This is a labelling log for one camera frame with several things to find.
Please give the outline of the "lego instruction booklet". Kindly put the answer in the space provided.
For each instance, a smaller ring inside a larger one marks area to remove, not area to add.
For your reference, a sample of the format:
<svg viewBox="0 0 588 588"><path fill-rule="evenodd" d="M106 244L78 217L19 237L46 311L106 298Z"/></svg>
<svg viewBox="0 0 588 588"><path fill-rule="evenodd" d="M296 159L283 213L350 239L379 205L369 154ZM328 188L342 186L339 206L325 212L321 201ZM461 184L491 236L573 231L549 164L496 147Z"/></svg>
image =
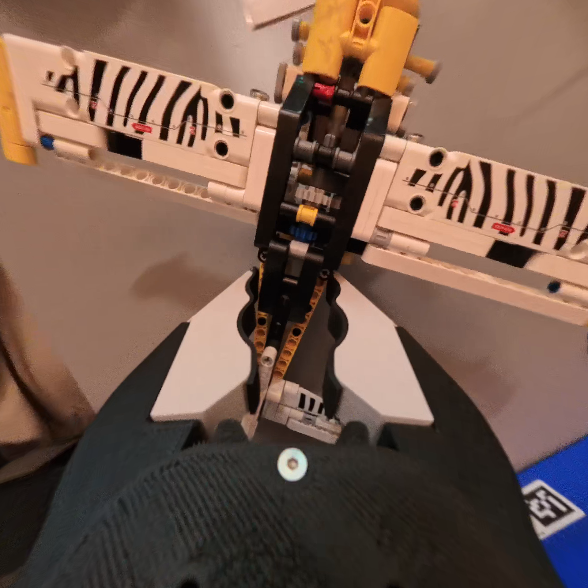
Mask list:
<svg viewBox="0 0 588 588"><path fill-rule="evenodd" d="M249 29L256 31L312 9L316 1L241 1Z"/></svg>

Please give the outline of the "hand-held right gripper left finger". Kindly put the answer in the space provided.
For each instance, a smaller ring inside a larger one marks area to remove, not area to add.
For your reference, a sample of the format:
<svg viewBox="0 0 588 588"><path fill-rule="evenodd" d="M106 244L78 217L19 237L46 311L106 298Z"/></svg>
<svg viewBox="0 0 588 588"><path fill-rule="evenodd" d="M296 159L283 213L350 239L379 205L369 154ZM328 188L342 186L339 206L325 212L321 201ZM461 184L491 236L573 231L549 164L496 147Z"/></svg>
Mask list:
<svg viewBox="0 0 588 588"><path fill-rule="evenodd" d="M246 271L202 307L187 330L151 409L155 422L195 420L207 435L240 422L260 398L256 326L259 270Z"/></svg>

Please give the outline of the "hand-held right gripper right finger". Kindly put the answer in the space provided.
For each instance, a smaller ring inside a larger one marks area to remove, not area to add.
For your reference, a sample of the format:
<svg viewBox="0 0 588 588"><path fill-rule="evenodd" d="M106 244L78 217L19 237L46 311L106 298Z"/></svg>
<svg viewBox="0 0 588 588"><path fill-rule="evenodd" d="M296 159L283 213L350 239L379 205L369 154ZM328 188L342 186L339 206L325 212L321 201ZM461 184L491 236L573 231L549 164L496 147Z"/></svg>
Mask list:
<svg viewBox="0 0 588 588"><path fill-rule="evenodd" d="M328 280L332 337L323 380L328 418L367 428L430 426L434 417L396 324L342 275Z"/></svg>

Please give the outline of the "blue plastic bin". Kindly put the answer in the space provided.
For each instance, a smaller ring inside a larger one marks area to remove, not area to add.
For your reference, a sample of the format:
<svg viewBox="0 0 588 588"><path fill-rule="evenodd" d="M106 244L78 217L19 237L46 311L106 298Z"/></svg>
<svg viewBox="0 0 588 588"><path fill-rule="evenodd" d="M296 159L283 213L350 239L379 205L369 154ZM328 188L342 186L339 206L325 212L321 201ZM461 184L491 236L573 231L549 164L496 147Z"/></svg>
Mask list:
<svg viewBox="0 0 588 588"><path fill-rule="evenodd" d="M518 474L535 533L566 587L587 587L587 437Z"/></svg>

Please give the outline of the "person's beige trousers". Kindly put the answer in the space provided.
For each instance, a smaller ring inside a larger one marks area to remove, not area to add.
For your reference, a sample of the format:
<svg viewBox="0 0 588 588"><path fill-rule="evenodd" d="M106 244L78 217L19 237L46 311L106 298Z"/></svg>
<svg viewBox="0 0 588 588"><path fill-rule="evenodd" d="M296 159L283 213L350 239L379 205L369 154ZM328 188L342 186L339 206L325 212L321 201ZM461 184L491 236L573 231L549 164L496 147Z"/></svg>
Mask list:
<svg viewBox="0 0 588 588"><path fill-rule="evenodd" d="M1 484L74 447L95 418L77 381L1 268Z"/></svg>

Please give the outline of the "lego airplane model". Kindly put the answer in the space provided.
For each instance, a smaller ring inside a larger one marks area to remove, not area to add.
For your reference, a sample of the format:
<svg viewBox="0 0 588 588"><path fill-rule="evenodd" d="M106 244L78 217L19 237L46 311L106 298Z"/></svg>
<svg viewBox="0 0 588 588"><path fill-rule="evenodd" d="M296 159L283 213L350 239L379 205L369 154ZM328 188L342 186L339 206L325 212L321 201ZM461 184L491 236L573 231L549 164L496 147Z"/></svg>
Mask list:
<svg viewBox="0 0 588 588"><path fill-rule="evenodd" d="M325 443L328 280L346 254L587 326L587 188L403 137L418 1L316 1L273 102L67 46L1 35L4 156L151 183L256 227L260 418Z"/></svg>

